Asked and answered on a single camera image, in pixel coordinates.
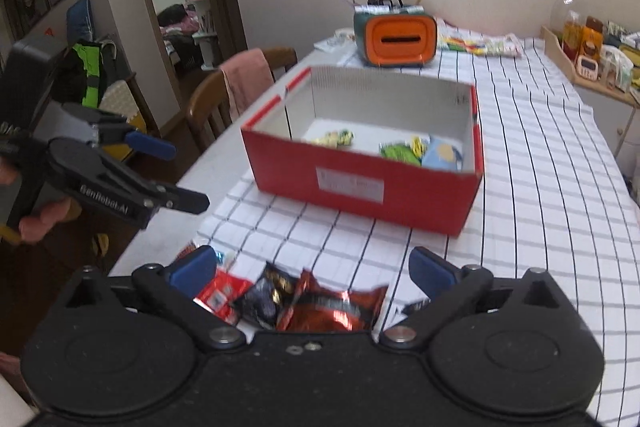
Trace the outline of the person's left hand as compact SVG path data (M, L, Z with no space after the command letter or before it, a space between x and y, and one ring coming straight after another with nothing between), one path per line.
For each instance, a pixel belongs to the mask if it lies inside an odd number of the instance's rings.
M47 202L36 213L25 217L18 225L21 241L35 244L41 241L58 223L64 222L72 208L72 200L64 197L56 202Z

